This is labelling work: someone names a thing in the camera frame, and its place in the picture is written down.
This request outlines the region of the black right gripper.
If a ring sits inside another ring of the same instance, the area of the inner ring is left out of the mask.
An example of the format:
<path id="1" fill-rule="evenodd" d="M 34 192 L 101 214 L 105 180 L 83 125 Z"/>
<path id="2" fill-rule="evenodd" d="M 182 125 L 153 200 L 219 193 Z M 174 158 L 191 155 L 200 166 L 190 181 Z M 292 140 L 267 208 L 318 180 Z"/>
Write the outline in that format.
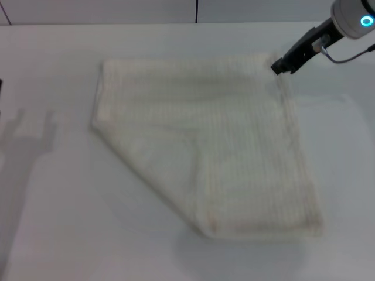
<path id="1" fill-rule="evenodd" d="M 332 19 L 328 19 L 317 27 L 307 31 L 283 56 L 271 65 L 276 74 L 294 74 L 311 58 L 342 38 Z"/>

